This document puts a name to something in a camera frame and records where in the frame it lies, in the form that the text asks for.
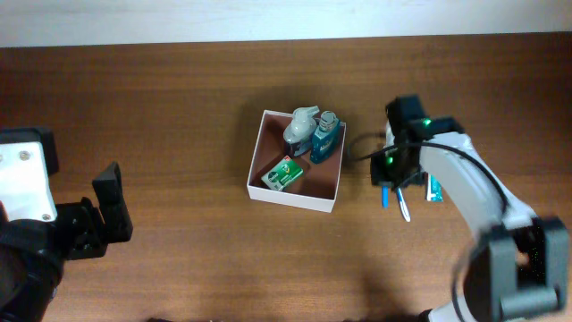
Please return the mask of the blue disposable razor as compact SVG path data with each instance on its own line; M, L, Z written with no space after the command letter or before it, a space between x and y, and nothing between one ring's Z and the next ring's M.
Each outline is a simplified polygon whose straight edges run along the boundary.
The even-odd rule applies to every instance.
M389 207L389 195L390 195L389 188L387 186L383 186L382 187L382 206L383 206L383 208Z

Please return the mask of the blue white toothbrush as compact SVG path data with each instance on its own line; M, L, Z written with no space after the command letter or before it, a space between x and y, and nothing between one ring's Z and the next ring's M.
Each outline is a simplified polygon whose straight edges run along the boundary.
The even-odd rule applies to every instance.
M402 217L404 218L404 220L409 223L411 221L411 216L409 214L408 205L404 199L401 188L398 188L396 190L396 195L397 195L398 203L400 206L400 213L401 213Z

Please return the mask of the green white toothpaste tube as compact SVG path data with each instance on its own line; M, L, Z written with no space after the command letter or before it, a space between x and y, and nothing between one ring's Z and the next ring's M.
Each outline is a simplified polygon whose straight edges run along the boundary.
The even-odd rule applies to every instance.
M430 202L443 202L442 186L431 174L426 175L425 199Z

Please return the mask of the blue Listerine mouthwash bottle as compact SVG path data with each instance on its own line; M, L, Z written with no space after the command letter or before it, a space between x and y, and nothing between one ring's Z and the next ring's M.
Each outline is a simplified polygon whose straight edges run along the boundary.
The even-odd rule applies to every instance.
M340 120L334 112L325 111L321 114L312 137L310 160L313 164L321 164L332 155L337 145L340 126Z

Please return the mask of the clear pump soap bottle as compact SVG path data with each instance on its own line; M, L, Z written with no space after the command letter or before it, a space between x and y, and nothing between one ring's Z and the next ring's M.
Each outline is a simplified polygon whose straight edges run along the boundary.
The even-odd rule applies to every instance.
M317 128L315 116L318 106L299 107L293 112L292 120L283 132L285 150L290 157L300 157L312 147L312 137Z

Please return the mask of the green Dettol soap box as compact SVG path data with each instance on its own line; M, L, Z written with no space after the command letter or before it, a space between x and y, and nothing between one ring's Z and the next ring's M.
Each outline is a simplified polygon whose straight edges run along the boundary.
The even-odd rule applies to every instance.
M281 159L269 172L261 178L262 182L273 191L283 191L304 173L303 168L291 157Z

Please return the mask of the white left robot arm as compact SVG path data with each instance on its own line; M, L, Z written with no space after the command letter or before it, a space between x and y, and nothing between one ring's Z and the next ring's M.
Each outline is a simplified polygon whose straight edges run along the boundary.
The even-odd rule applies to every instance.
M55 206L57 218L9 220L1 215L1 319L40 321L68 261L102 258L131 239L121 168L112 162L92 181L99 206L84 197Z

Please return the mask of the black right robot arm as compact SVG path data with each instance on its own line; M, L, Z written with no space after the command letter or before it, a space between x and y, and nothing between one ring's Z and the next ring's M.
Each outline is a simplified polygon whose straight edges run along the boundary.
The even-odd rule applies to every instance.
M372 183L398 197L432 176L473 234L453 268L449 303L419 321L526 321L568 302L569 234L555 216L540 217L479 157L452 117L427 115L418 96L386 107L384 147L370 155Z

